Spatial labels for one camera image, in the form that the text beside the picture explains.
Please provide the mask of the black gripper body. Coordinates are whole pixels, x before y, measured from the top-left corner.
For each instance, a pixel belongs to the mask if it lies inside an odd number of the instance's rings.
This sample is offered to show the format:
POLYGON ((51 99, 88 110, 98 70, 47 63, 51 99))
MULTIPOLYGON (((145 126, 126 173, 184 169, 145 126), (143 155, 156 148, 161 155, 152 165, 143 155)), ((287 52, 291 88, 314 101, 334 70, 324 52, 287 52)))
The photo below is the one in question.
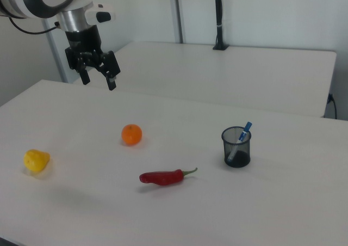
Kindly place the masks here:
POLYGON ((78 54, 88 54, 100 59, 103 54, 101 50, 101 38, 96 25, 77 32, 65 32, 69 42, 69 48, 65 50, 68 59, 78 54))

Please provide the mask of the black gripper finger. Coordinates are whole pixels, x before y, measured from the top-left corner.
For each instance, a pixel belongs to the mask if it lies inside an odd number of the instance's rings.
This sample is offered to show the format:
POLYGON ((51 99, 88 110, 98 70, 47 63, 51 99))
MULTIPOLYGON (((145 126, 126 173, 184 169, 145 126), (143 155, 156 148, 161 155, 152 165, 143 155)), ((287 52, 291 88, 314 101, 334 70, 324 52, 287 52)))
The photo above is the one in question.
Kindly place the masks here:
POLYGON ((116 88, 116 77, 121 72, 113 51, 97 53, 93 52, 95 69, 104 77, 110 91, 116 88))
POLYGON ((75 70, 82 80, 84 85, 90 83, 90 78, 86 70, 86 63, 83 59, 83 55, 79 52, 75 52, 72 48, 66 48, 65 54, 67 57, 67 62, 71 70, 75 70))

